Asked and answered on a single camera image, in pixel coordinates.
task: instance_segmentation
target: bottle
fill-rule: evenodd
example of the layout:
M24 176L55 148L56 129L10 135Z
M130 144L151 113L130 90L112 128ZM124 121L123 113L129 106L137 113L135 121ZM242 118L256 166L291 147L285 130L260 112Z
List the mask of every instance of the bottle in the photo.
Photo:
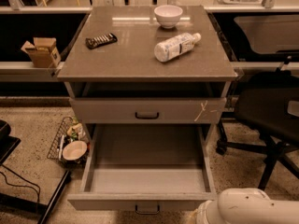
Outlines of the bottle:
M200 39L200 34L184 33L177 35L158 43L154 49L154 54L160 62L164 63L193 49L195 43Z

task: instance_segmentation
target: drawer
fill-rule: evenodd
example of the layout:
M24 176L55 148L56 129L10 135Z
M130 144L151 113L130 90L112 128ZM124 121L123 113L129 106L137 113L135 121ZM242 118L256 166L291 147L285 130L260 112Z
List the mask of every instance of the drawer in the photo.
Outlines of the drawer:
M218 123L226 98L71 99L85 123Z
M78 210L194 210L216 198L201 129L187 124L97 125Z

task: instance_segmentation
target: open cardboard box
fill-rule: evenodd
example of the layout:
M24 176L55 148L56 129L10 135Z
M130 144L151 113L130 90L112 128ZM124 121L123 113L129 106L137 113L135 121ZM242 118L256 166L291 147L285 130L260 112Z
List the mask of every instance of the open cardboard box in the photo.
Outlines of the open cardboard box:
M56 38L34 37L34 45L26 41L21 50L27 53L37 68L56 68L61 60Z

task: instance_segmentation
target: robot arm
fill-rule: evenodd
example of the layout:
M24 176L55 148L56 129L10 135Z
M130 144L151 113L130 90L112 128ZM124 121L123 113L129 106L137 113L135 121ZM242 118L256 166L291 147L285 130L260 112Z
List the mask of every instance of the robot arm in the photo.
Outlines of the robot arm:
M296 224L299 202L271 200L259 189L227 189L198 208L196 224Z

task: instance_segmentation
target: white bowl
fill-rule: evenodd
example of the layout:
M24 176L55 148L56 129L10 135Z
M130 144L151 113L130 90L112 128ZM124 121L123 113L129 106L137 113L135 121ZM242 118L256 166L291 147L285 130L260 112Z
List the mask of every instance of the white bowl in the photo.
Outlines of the white bowl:
M83 141L69 143L63 151L63 157L67 161L75 161L81 158L87 150L87 145Z
M183 9L174 5L162 5L154 10L157 22L163 28L170 29L177 25L183 13Z

